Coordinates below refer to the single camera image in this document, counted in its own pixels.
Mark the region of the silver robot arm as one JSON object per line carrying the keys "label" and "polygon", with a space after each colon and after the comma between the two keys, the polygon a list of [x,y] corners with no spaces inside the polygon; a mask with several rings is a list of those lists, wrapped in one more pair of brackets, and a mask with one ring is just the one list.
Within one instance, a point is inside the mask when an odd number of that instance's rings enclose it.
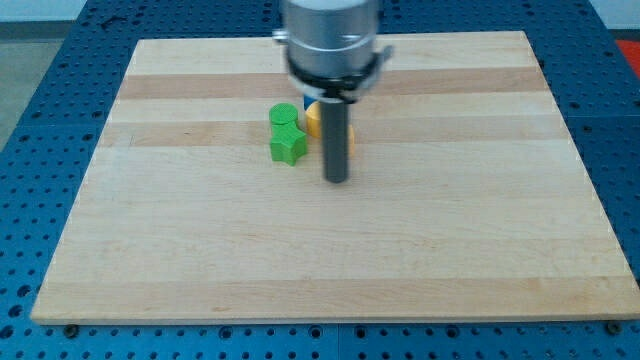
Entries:
{"label": "silver robot arm", "polygon": [[283,0],[273,39],[284,46],[292,84],[318,101],[358,102],[394,54],[377,46],[379,12],[376,0]]}

